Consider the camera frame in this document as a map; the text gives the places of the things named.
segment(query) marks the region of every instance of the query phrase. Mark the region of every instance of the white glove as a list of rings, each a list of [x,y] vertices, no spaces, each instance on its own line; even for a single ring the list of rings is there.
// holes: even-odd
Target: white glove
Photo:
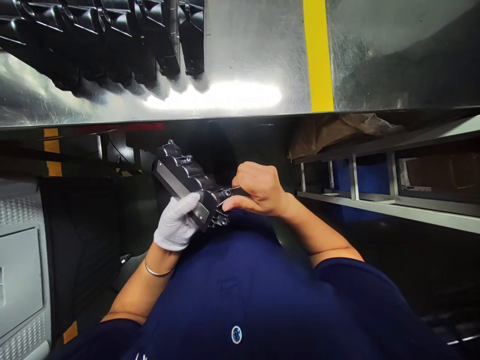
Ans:
[[[200,194],[192,192],[180,201],[173,197],[161,213],[158,228],[153,234],[153,242],[169,251],[185,249],[192,235],[199,229],[187,214],[199,203]]]

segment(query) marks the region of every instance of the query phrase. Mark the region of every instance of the black plastic part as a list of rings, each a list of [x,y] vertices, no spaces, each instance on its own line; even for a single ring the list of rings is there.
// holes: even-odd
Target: black plastic part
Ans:
[[[157,149],[157,159],[175,176],[175,178],[190,193],[200,194],[200,203],[207,209],[208,217],[205,222],[200,220],[193,212],[188,215],[205,232],[209,227],[225,226],[229,223],[228,215],[219,209],[219,205],[232,195],[225,187],[217,185],[212,175],[205,175],[202,167],[193,161],[191,155],[185,155],[173,141]],[[153,163],[152,172],[155,177],[166,187],[168,192],[178,198],[178,194],[162,175],[157,172],[158,160]]]
[[[204,10],[205,0],[178,2],[178,32],[187,75],[197,76],[205,71]]]
[[[66,5],[60,5],[56,0],[36,0],[29,2],[28,6],[32,11],[29,20],[35,23],[35,30],[49,49],[77,64],[81,75],[89,81],[107,76],[105,66],[69,32],[65,20],[69,20],[70,11]]]
[[[171,0],[136,0],[141,17],[139,20],[145,43],[153,52],[164,76],[180,72],[180,64],[170,35]]]
[[[128,86],[132,82],[132,71],[106,46],[105,24],[93,0],[65,0],[65,3],[67,6],[61,6],[60,10],[75,44],[113,82]]]
[[[157,82],[157,63],[144,44],[138,19],[140,8],[134,0],[94,0],[105,25],[105,42],[124,60],[139,84]]]
[[[38,31],[36,13],[20,0],[0,3],[0,47],[48,76],[61,90],[81,85],[79,68],[62,54],[52,51]]]

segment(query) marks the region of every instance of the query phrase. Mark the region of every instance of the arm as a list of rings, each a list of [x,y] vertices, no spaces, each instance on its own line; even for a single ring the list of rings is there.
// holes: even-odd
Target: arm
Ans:
[[[190,237],[198,229],[187,213],[194,209],[199,199],[200,195],[197,193],[191,193],[180,201],[171,198],[161,214],[158,228],[153,235],[153,244],[145,260],[121,289],[102,322],[130,319],[141,325],[145,323],[167,286],[182,250],[188,246]],[[154,276],[147,271],[145,263],[156,274],[168,274]]]
[[[164,274],[175,267],[180,254],[180,251],[168,251],[152,243],[145,260],[121,289],[102,322],[130,319],[143,325],[172,276],[172,273],[164,277],[153,276],[145,268],[144,262],[154,273]]]
[[[329,258],[363,261],[359,252],[343,236],[282,189],[274,166],[244,162],[238,167],[232,186],[240,186],[250,196],[230,197],[223,203],[223,210],[240,208],[283,219],[297,232],[313,267]]]

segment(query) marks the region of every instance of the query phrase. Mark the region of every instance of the yellow tape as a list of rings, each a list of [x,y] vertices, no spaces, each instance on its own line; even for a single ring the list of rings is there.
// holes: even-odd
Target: yellow tape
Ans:
[[[63,343],[66,344],[74,337],[79,334],[79,328],[77,322],[74,321],[73,324],[63,333]]]
[[[56,128],[43,129],[44,138],[54,138],[59,135],[59,130]],[[49,153],[60,154],[60,142],[58,140],[47,140],[43,142],[43,149]],[[62,176],[62,163],[57,161],[47,161],[48,176],[60,177]]]
[[[311,111],[313,113],[330,112],[334,110],[334,91],[325,1],[303,0],[303,21],[310,78]]]

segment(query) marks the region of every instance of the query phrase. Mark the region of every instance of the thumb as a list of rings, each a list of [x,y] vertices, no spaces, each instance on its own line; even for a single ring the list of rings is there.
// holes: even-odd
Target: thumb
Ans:
[[[191,212],[199,203],[200,194],[192,192],[179,200],[172,209],[171,215],[175,219],[180,219],[182,216]]]
[[[252,213],[261,212],[261,207],[248,196],[234,195],[229,197],[222,205],[223,211],[231,209],[243,209]]]

